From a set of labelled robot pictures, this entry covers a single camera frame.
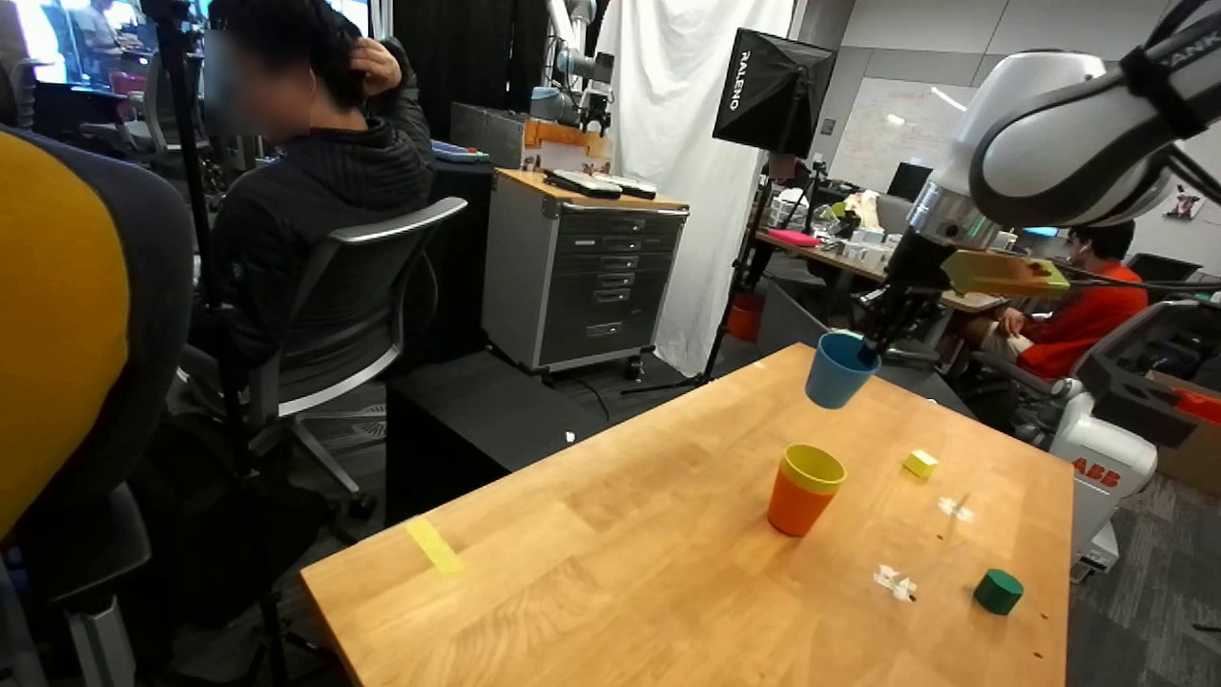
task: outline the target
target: dark floor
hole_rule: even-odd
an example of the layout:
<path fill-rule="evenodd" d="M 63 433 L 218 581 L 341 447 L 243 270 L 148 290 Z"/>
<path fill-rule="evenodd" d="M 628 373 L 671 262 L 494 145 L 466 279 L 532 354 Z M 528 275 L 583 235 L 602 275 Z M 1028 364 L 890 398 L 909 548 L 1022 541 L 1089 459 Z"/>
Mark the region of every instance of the dark floor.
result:
<path fill-rule="evenodd" d="M 717 373 L 736 372 L 789 341 L 811 341 L 814 319 L 789 308 L 769 308 L 764 341 L 724 341 Z M 647 358 L 647 373 L 601 368 L 549 378 L 559 392 L 601 415 L 606 428 L 690 391 L 677 372 Z M 379 411 L 382 391 L 364 391 L 327 411 Z M 317 425 L 321 438 L 341 453 L 354 481 L 382 491 L 385 421 Z M 293 481 L 341 496 L 313 466 L 293 462 Z M 1116 518 L 1124 566 L 1073 592 L 1070 687 L 1221 687 L 1221 508 L 1174 481 L 1154 481 Z M 307 560 L 341 548 L 335 536 L 321 536 Z M 313 625 L 293 575 L 284 583 L 287 665 L 293 683 L 344 683 L 327 654 L 311 654 Z M 158 683 L 273 683 L 259 660 L 259 615 L 250 612 L 227 629 L 177 625 L 171 660 Z"/>

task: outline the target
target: orange cup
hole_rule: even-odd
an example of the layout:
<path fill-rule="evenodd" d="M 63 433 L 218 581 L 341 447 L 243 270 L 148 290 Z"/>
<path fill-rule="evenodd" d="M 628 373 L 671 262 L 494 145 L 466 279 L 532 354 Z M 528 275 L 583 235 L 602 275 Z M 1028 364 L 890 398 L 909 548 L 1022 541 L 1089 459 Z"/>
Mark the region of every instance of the orange cup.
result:
<path fill-rule="evenodd" d="M 789 447 L 779 462 L 769 523 L 779 536 L 804 537 L 845 486 L 845 466 L 816 447 Z"/>

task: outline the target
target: man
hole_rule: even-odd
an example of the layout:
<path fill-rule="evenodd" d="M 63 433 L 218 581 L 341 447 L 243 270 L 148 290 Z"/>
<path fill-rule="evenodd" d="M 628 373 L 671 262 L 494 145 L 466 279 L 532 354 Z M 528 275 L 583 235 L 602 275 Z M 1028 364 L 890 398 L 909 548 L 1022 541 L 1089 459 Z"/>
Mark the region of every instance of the man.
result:
<path fill-rule="evenodd" d="M 307 139 L 250 171 L 214 225 L 218 281 L 254 368 L 275 350 L 307 258 L 327 234 L 428 204 L 433 135 L 410 59 L 360 38 L 326 0 L 254 0 L 228 12 L 228 26 L 307 26 Z"/>
<path fill-rule="evenodd" d="M 190 316 L 195 234 L 163 178 L 0 126 L 0 537 L 143 462 Z"/>
<path fill-rule="evenodd" d="M 1140 275 L 1124 262 L 1130 243 L 1132 220 L 1070 230 L 1070 267 L 1080 270 L 1084 285 L 1051 319 L 1029 319 L 1022 308 L 995 316 L 995 337 L 1022 372 L 1070 378 L 1080 354 L 1148 305 Z"/>

